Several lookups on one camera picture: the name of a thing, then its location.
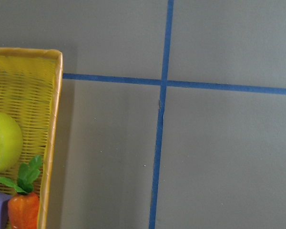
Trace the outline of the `yellow tape roll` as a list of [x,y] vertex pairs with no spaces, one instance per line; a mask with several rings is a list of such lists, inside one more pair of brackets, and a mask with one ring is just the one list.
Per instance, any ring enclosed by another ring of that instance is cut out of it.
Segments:
[[20,126],[8,114],[0,112],[0,173],[12,168],[22,153]]

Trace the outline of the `yellow plastic basket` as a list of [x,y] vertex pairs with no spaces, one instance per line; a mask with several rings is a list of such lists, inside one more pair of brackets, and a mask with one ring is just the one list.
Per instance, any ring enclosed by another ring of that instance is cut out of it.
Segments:
[[33,184],[40,200],[40,229],[47,223],[62,72],[58,50],[0,48],[0,112],[18,123],[23,136],[20,158],[2,175],[15,180],[22,163],[42,157],[41,173]]

